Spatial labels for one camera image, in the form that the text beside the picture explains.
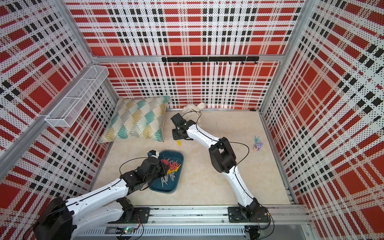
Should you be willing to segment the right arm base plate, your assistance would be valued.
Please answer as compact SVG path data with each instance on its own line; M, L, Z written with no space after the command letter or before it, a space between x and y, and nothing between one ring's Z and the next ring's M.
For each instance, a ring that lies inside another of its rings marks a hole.
M247 211L240 207L228 207L228 217L230 223L269 223L269 215L265 207L258 210Z

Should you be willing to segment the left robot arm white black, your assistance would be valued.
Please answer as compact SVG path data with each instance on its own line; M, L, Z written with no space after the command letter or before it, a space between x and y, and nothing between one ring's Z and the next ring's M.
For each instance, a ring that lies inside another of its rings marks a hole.
M169 169L157 155L149 154L139 167L99 189L67 200L51 200L32 231L38 240L72 240L86 230L118 221L129 209L126 197L166 176Z

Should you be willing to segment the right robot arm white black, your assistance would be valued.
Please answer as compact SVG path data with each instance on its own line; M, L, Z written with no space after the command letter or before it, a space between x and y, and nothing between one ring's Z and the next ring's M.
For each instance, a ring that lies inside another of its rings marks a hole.
M243 217L250 220L262 209L258 200L246 187L236 162L236 155L227 138L218 138L200 129L194 121L175 123L174 140L194 140L209 151L214 169L224 174L232 187Z

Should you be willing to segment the teal plastic storage box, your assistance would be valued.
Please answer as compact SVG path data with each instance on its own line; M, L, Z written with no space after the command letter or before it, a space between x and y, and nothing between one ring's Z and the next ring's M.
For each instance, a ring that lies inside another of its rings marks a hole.
M180 152L162 151L160 153L160 160L169 166L170 169L166 176L150 182L149 189L159 193L171 194L177 188L184 163L184 156Z

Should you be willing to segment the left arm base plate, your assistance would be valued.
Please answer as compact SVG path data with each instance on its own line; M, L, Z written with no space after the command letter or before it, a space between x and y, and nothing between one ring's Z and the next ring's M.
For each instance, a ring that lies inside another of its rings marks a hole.
M124 212L120 221L124 224L146 224L150 216L151 208L133 208L132 211Z

